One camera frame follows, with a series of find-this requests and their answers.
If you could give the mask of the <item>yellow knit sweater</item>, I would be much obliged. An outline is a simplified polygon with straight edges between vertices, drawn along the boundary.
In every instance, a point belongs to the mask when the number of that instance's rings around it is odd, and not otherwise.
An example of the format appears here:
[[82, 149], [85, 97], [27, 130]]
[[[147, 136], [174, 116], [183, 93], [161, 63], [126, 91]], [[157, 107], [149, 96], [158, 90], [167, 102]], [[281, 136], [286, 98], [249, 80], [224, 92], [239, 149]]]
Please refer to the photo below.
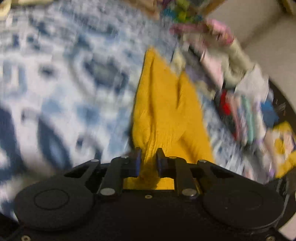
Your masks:
[[123, 187], [135, 190], [173, 190], [172, 178], [160, 178], [156, 152], [214, 163], [210, 138], [194, 84], [183, 71], [176, 75], [155, 48], [146, 51], [135, 97], [132, 141], [142, 150], [137, 178], [125, 178]]

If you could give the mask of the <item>colourful folded clothes stack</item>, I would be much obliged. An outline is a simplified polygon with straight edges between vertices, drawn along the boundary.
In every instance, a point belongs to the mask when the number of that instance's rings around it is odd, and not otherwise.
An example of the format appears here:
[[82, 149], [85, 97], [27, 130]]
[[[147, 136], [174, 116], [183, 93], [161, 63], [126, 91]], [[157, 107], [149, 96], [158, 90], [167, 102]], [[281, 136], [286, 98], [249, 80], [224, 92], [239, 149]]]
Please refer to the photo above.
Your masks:
[[222, 90], [214, 97], [217, 111], [241, 147], [253, 146], [255, 150], [267, 151], [264, 139], [270, 128], [263, 121], [261, 102]]

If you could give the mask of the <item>grey purple folded clothes stack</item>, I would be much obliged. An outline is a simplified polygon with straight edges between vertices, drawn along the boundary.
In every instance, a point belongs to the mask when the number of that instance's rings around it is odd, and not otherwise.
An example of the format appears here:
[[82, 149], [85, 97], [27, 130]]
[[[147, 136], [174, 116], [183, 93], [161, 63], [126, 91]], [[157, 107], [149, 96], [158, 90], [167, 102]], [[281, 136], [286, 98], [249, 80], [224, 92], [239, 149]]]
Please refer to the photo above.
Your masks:
[[180, 47], [177, 47], [171, 58], [170, 67], [177, 76], [180, 76], [183, 71], [186, 72], [199, 92], [202, 92], [210, 100], [214, 99], [218, 88], [195, 53], [183, 51]]

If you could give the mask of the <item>blue white patterned bedsheet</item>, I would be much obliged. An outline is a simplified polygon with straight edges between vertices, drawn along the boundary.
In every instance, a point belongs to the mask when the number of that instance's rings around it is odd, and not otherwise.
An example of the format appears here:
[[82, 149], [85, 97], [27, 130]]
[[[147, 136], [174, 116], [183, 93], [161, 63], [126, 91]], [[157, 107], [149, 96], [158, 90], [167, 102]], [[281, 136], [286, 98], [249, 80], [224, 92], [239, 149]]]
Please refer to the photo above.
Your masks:
[[[12, 5], [1, 10], [1, 214], [15, 219], [15, 197], [26, 187], [135, 148], [133, 109], [149, 48], [169, 66], [177, 47], [200, 55], [171, 31], [171, 20], [121, 1]], [[271, 180], [260, 151], [242, 151], [194, 86], [214, 163]]]

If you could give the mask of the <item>blue blanket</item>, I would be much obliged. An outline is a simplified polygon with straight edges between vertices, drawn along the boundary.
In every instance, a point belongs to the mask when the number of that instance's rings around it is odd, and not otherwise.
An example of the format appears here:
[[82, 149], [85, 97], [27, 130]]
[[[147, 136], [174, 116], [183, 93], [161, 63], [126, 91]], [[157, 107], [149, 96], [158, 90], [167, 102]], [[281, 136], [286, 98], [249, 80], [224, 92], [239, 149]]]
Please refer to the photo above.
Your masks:
[[263, 121], [267, 128], [273, 128], [278, 123], [279, 117], [273, 108], [271, 101], [266, 100], [261, 103], [261, 112], [263, 114]]

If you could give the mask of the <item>pink top folded garment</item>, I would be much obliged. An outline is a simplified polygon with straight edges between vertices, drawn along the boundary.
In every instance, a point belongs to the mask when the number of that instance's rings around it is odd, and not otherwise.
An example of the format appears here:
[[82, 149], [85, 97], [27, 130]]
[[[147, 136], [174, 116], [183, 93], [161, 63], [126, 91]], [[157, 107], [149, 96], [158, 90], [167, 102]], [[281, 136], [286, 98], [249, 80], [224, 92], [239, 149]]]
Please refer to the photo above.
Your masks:
[[212, 57], [208, 51], [205, 50], [201, 54], [200, 63], [208, 74], [209, 78], [212, 80], [215, 87], [218, 90], [221, 90], [224, 83], [221, 62]]

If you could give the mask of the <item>yellow cartoon pillow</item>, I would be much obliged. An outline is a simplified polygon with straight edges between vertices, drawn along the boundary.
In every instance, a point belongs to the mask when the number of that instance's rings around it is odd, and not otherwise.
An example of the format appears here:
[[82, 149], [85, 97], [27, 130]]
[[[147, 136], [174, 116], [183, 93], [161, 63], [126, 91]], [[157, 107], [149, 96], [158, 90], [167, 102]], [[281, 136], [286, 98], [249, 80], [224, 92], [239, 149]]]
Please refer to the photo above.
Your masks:
[[295, 167], [295, 133], [285, 121], [276, 125], [271, 134], [276, 163], [275, 177], [281, 178]]

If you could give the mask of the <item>beige pink quilt heap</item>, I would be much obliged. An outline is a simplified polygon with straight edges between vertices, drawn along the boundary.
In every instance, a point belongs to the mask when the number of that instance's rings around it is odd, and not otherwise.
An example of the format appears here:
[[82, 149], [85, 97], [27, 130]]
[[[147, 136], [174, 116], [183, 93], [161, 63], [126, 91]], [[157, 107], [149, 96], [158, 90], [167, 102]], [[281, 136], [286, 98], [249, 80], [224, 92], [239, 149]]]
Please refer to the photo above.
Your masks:
[[173, 24], [171, 31], [182, 37], [182, 41], [188, 43], [200, 58], [206, 50], [221, 62], [226, 88], [266, 101], [268, 76], [243, 51], [240, 42], [226, 25], [214, 19], [203, 19], [196, 24]]

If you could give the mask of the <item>colourful alphabet foam mat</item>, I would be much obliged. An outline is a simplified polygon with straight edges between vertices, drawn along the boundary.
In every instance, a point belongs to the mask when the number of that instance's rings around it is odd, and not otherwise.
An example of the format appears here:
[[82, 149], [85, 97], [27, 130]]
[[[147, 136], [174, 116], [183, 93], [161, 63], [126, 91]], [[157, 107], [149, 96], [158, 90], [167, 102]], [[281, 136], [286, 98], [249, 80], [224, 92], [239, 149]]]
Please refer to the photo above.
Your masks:
[[161, 17], [174, 23], [196, 23], [203, 19], [200, 11], [209, 1], [163, 1]]

